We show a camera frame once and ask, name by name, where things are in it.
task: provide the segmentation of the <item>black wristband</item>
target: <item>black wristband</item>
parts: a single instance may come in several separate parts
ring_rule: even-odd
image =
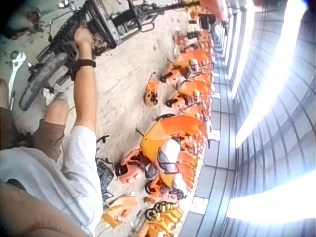
[[[83,66],[92,66],[93,68],[95,68],[96,63],[90,59],[78,59],[77,61],[75,61],[70,70],[70,76],[72,81],[75,81],[77,71]]]

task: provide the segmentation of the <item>concrete floor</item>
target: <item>concrete floor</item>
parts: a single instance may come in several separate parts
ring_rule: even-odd
[[[127,9],[127,1],[122,1],[119,5],[115,0],[106,0],[104,4],[109,12],[117,12]],[[33,0],[31,4],[41,10],[57,5],[58,1]],[[172,3],[167,0],[156,0],[157,5]],[[58,10],[42,19],[45,24],[65,10]],[[53,32],[68,17],[62,17],[53,25]],[[159,16],[155,21],[155,29],[148,33],[140,33],[116,49],[103,54],[96,59],[97,67],[95,69],[97,83],[97,138],[103,135],[109,135],[105,145],[102,145],[98,151],[98,157],[108,157],[109,161],[120,161],[130,150],[138,147],[141,136],[135,133],[135,128],[146,132],[155,122],[157,116],[172,112],[172,109],[164,105],[165,101],[175,92],[170,86],[159,85],[158,104],[154,107],[146,107],[143,103],[143,94],[148,79],[153,71],[159,75],[163,73],[170,60],[174,59],[173,33],[178,27],[180,30],[186,30],[188,26],[187,19],[183,11],[169,11],[164,16]],[[27,35],[19,40],[7,40],[4,37],[0,39],[2,50],[5,50],[10,56],[13,50],[23,51],[27,55],[27,60],[20,68],[14,89],[16,90],[16,102],[14,105],[14,116],[16,125],[21,132],[36,130],[39,120],[45,113],[45,101],[41,94],[38,95],[31,107],[22,112],[18,107],[18,100],[26,87],[29,73],[27,63],[34,63],[36,55],[48,45],[47,33],[36,33],[33,35],[33,43]],[[8,61],[5,53],[0,55],[0,77],[9,80],[11,68],[5,62]],[[68,95],[70,108],[74,106],[72,82],[66,82],[61,89],[65,89]],[[75,109],[70,109],[69,118],[65,130],[67,136],[75,122]],[[135,191],[138,196],[138,207],[133,210],[130,216],[125,220],[125,224],[116,227],[114,230],[106,228],[104,223],[100,223],[96,229],[96,236],[125,237],[131,230],[130,222],[135,220],[137,212],[146,209],[143,203],[145,178],[132,185],[123,185],[113,179],[109,185],[110,191],[119,197]]]

